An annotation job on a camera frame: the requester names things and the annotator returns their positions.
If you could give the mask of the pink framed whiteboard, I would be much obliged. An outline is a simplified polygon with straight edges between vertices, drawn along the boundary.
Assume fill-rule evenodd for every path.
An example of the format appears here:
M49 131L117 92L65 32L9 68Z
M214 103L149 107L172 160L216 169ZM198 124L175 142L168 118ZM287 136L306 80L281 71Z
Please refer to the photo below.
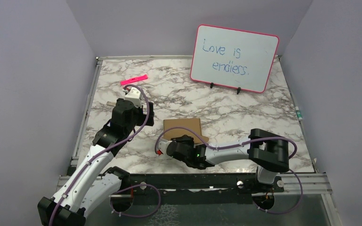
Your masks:
M263 93L279 41L276 35L201 24L189 76L196 82Z

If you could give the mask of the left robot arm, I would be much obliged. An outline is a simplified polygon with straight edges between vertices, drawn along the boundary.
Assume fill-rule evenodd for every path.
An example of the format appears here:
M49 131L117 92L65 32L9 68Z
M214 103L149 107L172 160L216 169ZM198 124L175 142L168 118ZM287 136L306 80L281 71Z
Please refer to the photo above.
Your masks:
M120 149L138 134L136 127L154 125L153 103L146 103L144 113L140 97L116 101L111 119L96 133L81 165L52 197L39 201L37 209L42 225L83 226L88 215L107 196L129 189L127 172L118 167L103 177L103 183L96 186L93 183Z

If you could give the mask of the green white small bottle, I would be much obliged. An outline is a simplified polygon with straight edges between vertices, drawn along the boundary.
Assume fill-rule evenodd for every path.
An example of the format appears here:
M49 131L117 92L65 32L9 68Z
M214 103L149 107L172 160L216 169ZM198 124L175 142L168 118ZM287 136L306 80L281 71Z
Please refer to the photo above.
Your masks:
M295 112L296 112L296 116L297 116L298 120L301 121L303 118L302 118L302 114L301 114L301 111L298 106L295 107Z

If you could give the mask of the brown cardboard box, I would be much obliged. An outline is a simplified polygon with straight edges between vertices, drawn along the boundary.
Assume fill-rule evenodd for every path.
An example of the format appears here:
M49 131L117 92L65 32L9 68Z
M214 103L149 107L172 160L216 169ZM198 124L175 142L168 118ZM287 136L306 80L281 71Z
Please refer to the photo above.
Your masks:
M163 126L164 130L174 128L163 135L166 140L187 135L193 138L195 144L202 144L203 142L196 136L197 134L205 143L209 141L209 138L202 134L200 118L166 119L163 121Z

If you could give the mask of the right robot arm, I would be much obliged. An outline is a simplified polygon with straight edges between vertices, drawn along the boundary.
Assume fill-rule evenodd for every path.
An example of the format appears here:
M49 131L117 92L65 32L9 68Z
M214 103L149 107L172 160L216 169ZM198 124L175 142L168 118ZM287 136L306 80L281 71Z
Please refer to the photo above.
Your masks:
M278 173L290 170L290 144L296 152L297 145L292 140L262 129L252 129L248 137L224 144L209 144L197 133L169 140L159 137L155 148L157 154L164 153L198 170L228 161L251 160L258 165L254 188L264 192L271 187Z

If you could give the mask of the pink marker pen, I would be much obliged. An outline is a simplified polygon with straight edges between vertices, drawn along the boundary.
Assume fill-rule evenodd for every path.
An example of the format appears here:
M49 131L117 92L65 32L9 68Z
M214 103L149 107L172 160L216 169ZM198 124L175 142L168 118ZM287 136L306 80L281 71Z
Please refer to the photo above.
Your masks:
M120 81L120 85L125 86L125 85L128 85L128 84L132 84L132 83L139 82L139 81L144 81L144 80L147 80L147 79L148 79L148 75L144 74L142 76L133 77L133 78L129 78L127 80Z

